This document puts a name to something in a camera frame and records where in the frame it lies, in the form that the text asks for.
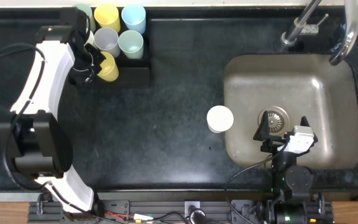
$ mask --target white wall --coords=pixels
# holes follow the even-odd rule
[[[116,6],[304,6],[310,0],[0,0],[0,7],[63,7],[76,3],[97,6],[113,3]],[[321,6],[343,5],[343,0],[323,0]]]

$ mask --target blue cup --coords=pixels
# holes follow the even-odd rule
[[[129,30],[143,34],[146,31],[146,10],[140,5],[126,6],[121,12],[122,20]]]

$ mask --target yellow cup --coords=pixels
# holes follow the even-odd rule
[[[116,66],[116,62],[111,54],[107,52],[102,52],[102,54],[106,57],[106,59],[100,64],[102,70],[99,72],[98,76],[107,82],[112,82],[118,78],[118,68]]]
[[[101,27],[110,27],[117,32],[121,29],[118,9],[113,4],[103,4],[98,6],[94,10],[94,18]]]

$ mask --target plastic cup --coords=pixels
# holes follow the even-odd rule
[[[122,20],[129,30],[143,34],[146,31],[146,10],[140,5],[126,6],[121,12]]]
[[[94,32],[96,30],[96,23],[94,22],[94,17],[91,7],[83,3],[75,4],[74,7],[77,7],[79,10],[85,12],[85,14],[89,16],[89,18],[91,19],[91,31]]]
[[[118,34],[112,28],[101,28],[94,34],[94,44],[103,52],[118,57],[120,54],[118,46]]]
[[[225,106],[214,106],[206,115],[209,130],[213,133],[227,131],[234,122],[231,110]]]
[[[119,32],[121,25],[119,23],[118,9],[113,4],[104,4],[94,10],[94,18],[101,27],[109,27]]]
[[[85,42],[84,46],[87,44],[87,43],[90,43],[93,47],[96,47],[96,44],[94,44],[94,35],[92,33],[92,31],[89,33],[89,38],[88,40]]]
[[[98,73],[98,76],[107,82],[112,82],[118,78],[118,68],[116,62],[111,54],[107,52],[102,52],[106,57],[104,61],[100,64],[102,70]]]
[[[143,57],[143,37],[137,31],[123,32],[118,38],[118,46],[129,59]]]

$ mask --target sink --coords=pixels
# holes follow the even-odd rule
[[[319,141],[298,164],[314,169],[358,165],[358,102],[351,67],[329,55],[243,55],[224,70],[224,104],[234,115],[226,131],[231,159],[250,166],[268,154],[252,140],[268,111],[270,134],[283,136],[306,116]]]

